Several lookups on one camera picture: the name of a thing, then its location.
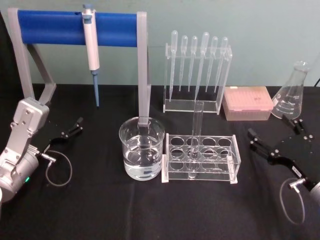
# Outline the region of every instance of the pink tip box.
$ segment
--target pink tip box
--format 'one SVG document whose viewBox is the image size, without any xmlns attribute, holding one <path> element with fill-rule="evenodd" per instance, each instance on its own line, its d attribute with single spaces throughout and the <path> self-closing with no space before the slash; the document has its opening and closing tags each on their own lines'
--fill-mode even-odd
<svg viewBox="0 0 320 240">
<path fill-rule="evenodd" d="M 226 86 L 222 105 L 228 121 L 268 120 L 274 108 L 265 86 Z"/>
</svg>

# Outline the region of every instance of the cable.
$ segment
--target cable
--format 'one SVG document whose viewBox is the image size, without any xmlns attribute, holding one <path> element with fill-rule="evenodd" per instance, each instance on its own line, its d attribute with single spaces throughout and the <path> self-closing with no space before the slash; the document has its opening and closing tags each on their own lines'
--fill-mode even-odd
<svg viewBox="0 0 320 240">
<path fill-rule="evenodd" d="M 65 183 L 56 184 L 56 183 L 52 182 L 52 181 L 49 179 L 49 177 L 48 177 L 48 171 L 49 171 L 49 168 L 51 167 L 51 164 L 49 163 L 49 165 L 46 167 L 46 170 L 45 170 L 45 178 L 47 179 L 47 181 L 48 181 L 51 185 L 53 185 L 53 186 L 55 186 L 55 187 L 63 187 L 63 186 L 65 186 L 65 185 L 67 185 L 67 184 L 70 182 L 70 180 L 71 180 L 72 172 L 73 172 L 73 170 L 72 170 L 72 165 L 71 165 L 71 162 L 70 162 L 69 158 L 68 158 L 66 155 L 64 155 L 63 153 L 59 152 L 59 151 L 48 150 L 48 151 L 46 151 L 46 152 L 47 152 L 47 153 L 59 154 L 59 155 L 65 157 L 66 161 L 69 163 L 69 166 L 70 166 L 70 176 L 69 176 L 69 179 L 68 179 Z"/>
<path fill-rule="evenodd" d="M 292 224 L 300 225 L 300 224 L 303 224 L 303 223 L 305 222 L 305 218 L 306 218 L 305 205 L 304 205 L 304 201 L 303 201 L 303 199 L 302 199 L 301 194 L 300 194 L 299 192 L 297 192 L 297 194 L 298 194 L 298 196 L 299 196 L 299 198 L 300 198 L 301 206 L 302 206 L 302 220 L 301 220 L 301 222 L 295 222 L 295 221 L 293 221 L 293 220 L 289 217 L 289 215 L 288 215 L 288 213 L 287 213 L 287 211 L 286 211 L 286 207 L 285 207 L 285 205 L 284 205 L 284 200 L 283 200 L 283 198 L 282 198 L 282 193 L 283 193 L 284 185 L 285 185 L 288 181 L 291 181 L 291 180 L 297 180 L 297 178 L 291 177 L 291 178 L 288 178 L 287 180 L 285 180 L 285 181 L 282 183 L 282 185 L 281 185 L 281 187 L 280 187 L 279 197 L 280 197 L 280 202 L 281 202 L 282 210 L 283 210 L 283 213 L 284 213 L 285 217 L 286 217 Z"/>
<path fill-rule="evenodd" d="M 320 82 L 320 78 L 319 78 L 319 80 L 318 81 L 316 81 L 316 83 L 315 83 L 315 85 L 314 85 L 314 87 L 316 87 L 317 85 L 318 85 L 318 83 Z"/>
</svg>

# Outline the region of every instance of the test tube rack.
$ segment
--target test tube rack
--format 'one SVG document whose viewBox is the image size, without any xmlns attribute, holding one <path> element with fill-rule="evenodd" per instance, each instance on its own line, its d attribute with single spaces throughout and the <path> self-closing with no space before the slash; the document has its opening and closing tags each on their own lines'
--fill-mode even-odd
<svg viewBox="0 0 320 240">
<path fill-rule="evenodd" d="M 197 39 L 196 36 L 193 36 L 192 42 L 191 40 L 189 41 L 191 44 L 194 38 Z M 223 37 L 221 40 L 218 40 L 214 36 L 211 46 L 205 46 L 204 57 L 201 51 L 202 46 L 195 45 L 195 51 L 195 48 L 192 46 L 177 46 L 177 41 L 173 42 L 172 38 L 171 42 L 171 45 L 168 43 L 165 45 L 163 112 L 193 112 L 195 100 L 200 100 L 204 101 L 204 113 L 217 113 L 218 115 L 233 57 L 231 46 L 228 44 L 228 38 Z M 187 42 L 188 37 L 182 36 L 181 44 L 186 44 Z M 189 84 L 190 72 L 192 74 L 191 83 Z"/>
<path fill-rule="evenodd" d="M 208 180 L 238 183 L 237 174 L 241 163 L 237 139 L 232 136 L 200 136 L 199 153 L 193 173 L 188 168 L 191 135 L 166 134 L 166 153 L 162 157 L 162 182 L 169 180 Z"/>
</svg>

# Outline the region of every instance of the wall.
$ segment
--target wall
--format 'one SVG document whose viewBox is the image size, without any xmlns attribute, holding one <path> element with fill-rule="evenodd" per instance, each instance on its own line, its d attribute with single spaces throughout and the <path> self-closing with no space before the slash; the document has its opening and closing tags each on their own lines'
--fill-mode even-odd
<svg viewBox="0 0 320 240">
<path fill-rule="evenodd" d="M 7 8 L 82 11 L 83 0 L 2 0 Z M 91 0 L 98 12 L 148 13 L 150 74 L 153 85 L 163 85 L 165 43 L 172 30 L 179 36 L 228 37 L 233 60 L 227 85 L 281 86 L 297 60 L 313 63 L 320 53 L 319 0 Z M 43 58 L 58 84 L 91 84 L 84 46 L 42 45 Z M 100 84 L 136 85 L 137 50 L 100 47 Z M 306 78 L 320 78 L 320 61 Z M 31 64 L 34 83 L 41 77 Z"/>
</svg>

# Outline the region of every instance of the micropipette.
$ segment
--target micropipette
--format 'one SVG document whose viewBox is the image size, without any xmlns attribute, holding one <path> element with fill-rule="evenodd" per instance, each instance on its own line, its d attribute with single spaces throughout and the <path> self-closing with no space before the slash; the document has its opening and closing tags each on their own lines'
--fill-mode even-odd
<svg viewBox="0 0 320 240">
<path fill-rule="evenodd" d="M 184 67 L 185 67 L 185 57 L 188 45 L 188 37 L 186 35 L 182 36 L 181 39 L 181 62 L 180 62 L 180 75 L 179 75 L 179 91 L 181 91 L 182 78 L 184 76 Z"/>
<path fill-rule="evenodd" d="M 174 90 L 174 77 L 175 77 L 175 62 L 176 62 L 176 53 L 178 48 L 178 32 L 176 30 L 171 33 L 171 73 L 170 73 L 170 98 L 171 102 L 172 92 Z"/>
<path fill-rule="evenodd" d="M 221 69 L 222 69 L 222 63 L 224 61 L 224 56 L 227 51 L 227 45 L 228 45 L 228 38 L 224 37 L 222 39 L 221 45 L 220 45 L 220 60 L 219 60 L 219 65 L 218 65 L 218 69 L 216 71 L 216 76 L 215 76 L 214 93 L 216 93 L 216 90 L 217 90 L 217 84 L 218 84 L 218 80 L 220 78 L 220 73 L 221 73 Z"/>
<path fill-rule="evenodd" d="M 96 28 L 96 10 L 92 9 L 91 4 L 84 4 L 83 7 L 85 8 L 82 12 L 84 39 L 89 69 L 93 77 L 95 103 L 96 106 L 99 107 L 98 71 L 100 63 Z"/>
<path fill-rule="evenodd" d="M 204 67 L 204 60 L 205 60 L 205 55 L 206 55 L 206 52 L 207 52 L 208 41 L 209 41 L 209 33 L 208 32 L 204 32 L 203 35 L 202 35 L 202 40 L 201 40 L 200 63 L 199 63 L 198 77 L 197 77 L 197 80 L 196 80 L 194 100 L 197 99 L 199 88 L 200 88 L 200 82 L 201 82 L 201 76 L 202 76 L 202 68 Z"/>
<path fill-rule="evenodd" d="M 211 41 L 211 48 L 210 48 L 210 61 L 208 66 L 208 73 L 206 74 L 206 86 L 205 86 L 205 92 L 208 90 L 208 85 L 210 81 L 212 66 L 214 64 L 214 60 L 216 58 L 216 50 L 218 46 L 218 38 L 214 36 Z"/>
</svg>

